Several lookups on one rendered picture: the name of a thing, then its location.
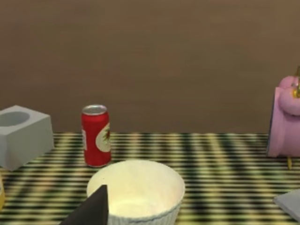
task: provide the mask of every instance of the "plaid tablecloth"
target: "plaid tablecloth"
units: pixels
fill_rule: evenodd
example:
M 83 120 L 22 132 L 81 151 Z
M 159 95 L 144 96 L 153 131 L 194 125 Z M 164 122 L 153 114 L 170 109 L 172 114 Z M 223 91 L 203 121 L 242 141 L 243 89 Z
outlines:
M 266 158 L 262 134 L 112 134 L 114 162 L 150 159 L 174 168 L 187 191 L 177 225 L 293 225 L 273 197 L 300 187 L 299 165 Z M 56 148 L 15 172 L 1 170 L 1 225 L 57 225 L 86 198 L 98 170 L 85 166 L 80 134 L 55 134 Z

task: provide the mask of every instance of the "brown background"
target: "brown background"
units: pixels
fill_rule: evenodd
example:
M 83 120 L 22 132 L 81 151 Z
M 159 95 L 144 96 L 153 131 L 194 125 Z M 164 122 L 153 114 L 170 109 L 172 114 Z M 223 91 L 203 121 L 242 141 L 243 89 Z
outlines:
M 300 64 L 299 0 L 2 0 L 0 108 L 80 130 L 267 132 L 274 87 Z

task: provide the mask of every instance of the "tissue box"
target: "tissue box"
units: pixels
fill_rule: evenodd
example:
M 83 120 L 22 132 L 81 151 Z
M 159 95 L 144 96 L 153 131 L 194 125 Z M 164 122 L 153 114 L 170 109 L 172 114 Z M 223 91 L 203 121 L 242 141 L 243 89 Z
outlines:
M 53 148 L 49 115 L 17 105 L 0 111 L 0 166 L 16 170 Z

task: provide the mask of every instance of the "table surface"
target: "table surface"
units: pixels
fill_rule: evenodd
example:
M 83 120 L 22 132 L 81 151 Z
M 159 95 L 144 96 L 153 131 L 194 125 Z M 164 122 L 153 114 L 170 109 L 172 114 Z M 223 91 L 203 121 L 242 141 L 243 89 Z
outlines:
M 80 134 L 55 134 L 56 148 L 17 171 L 1 170 L 1 225 L 57 225 L 86 198 L 98 170 L 85 166 Z M 299 165 L 266 158 L 265 134 L 112 134 L 113 162 L 149 159 L 179 172 L 186 194 L 177 225 L 295 225 L 273 198 L 300 186 Z

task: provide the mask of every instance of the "can lid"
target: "can lid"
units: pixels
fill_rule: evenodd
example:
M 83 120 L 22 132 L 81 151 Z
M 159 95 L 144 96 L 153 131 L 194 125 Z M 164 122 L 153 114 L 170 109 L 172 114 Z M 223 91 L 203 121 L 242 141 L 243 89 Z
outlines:
M 82 113 L 85 115 L 101 115 L 107 112 L 107 108 L 104 105 L 88 105 L 82 109 Z

